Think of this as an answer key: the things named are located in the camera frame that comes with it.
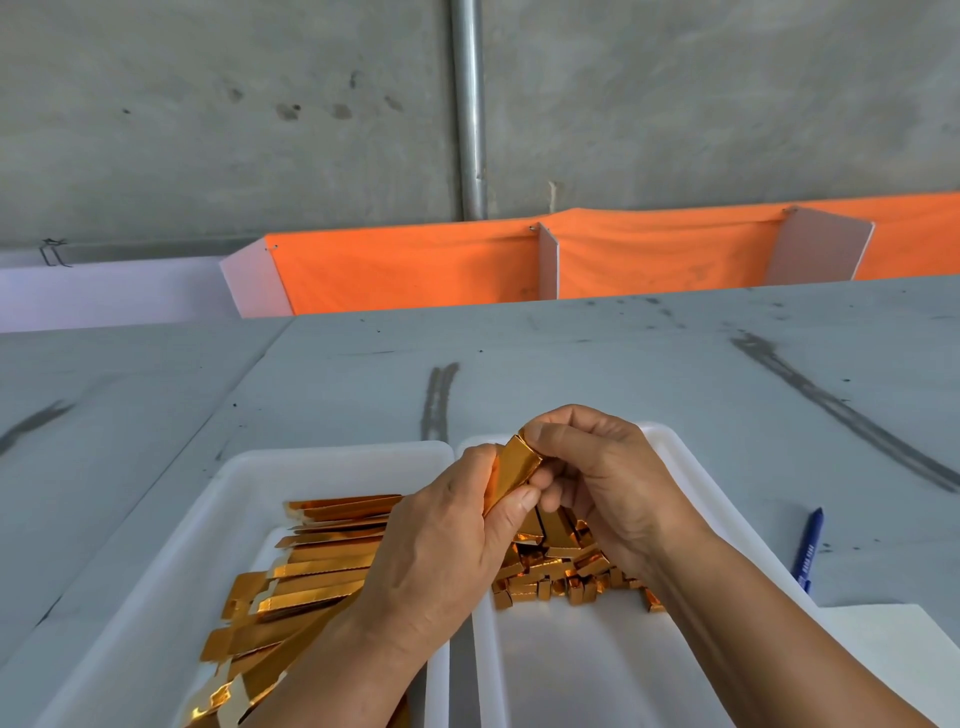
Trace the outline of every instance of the fingernail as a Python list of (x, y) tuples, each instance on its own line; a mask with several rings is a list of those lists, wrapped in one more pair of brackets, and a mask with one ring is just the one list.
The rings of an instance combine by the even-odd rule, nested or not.
[(540, 491), (536, 488), (527, 488), (527, 492), (520, 497), (520, 503), (526, 509), (527, 513), (534, 509), (534, 506), (540, 502)]
[(530, 423), (523, 428), (524, 440), (536, 440), (543, 431), (543, 423)]

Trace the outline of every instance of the forearm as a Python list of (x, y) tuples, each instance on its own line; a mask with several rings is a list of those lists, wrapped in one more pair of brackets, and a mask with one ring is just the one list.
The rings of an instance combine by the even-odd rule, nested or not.
[(355, 619), (332, 621), (263, 701), (250, 728), (383, 728), (425, 662)]
[(650, 586), (739, 728), (930, 725), (732, 546), (685, 536)]

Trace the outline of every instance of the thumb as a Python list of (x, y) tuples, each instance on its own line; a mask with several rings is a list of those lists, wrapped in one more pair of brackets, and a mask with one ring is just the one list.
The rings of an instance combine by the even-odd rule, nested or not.
[(534, 420), (523, 427), (527, 445), (545, 457), (557, 457), (578, 471), (594, 474), (600, 464), (600, 453), (608, 440), (582, 429), (558, 423)]
[(523, 525), (523, 519), (533, 510), (540, 500), (540, 490), (531, 485), (523, 485), (504, 496), (484, 519), (486, 540), (484, 559), (495, 562), (499, 567), (503, 554), (510, 541)]

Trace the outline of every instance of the hand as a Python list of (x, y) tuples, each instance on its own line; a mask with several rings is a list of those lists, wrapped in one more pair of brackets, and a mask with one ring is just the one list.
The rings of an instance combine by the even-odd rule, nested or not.
[(627, 575), (647, 578), (674, 534), (712, 534), (636, 425), (569, 404), (528, 423), (523, 437), (550, 458), (530, 478), (543, 489), (540, 508), (572, 508)]
[(422, 665), (490, 588), (540, 490), (517, 488), (484, 519), (497, 446), (469, 448), (426, 488), (398, 503), (363, 591), (348, 609), (379, 639)]

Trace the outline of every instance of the table surface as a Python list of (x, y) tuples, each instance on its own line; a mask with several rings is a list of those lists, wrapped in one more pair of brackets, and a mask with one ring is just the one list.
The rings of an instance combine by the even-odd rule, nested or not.
[[(787, 566), (823, 506), (817, 603), (917, 602), (960, 643), (958, 373), (957, 278), (2, 336), (7, 724), (31, 724), (231, 456), (455, 447), (568, 401), (673, 427)], [(454, 725), (479, 724), (473, 679), (466, 625)]]

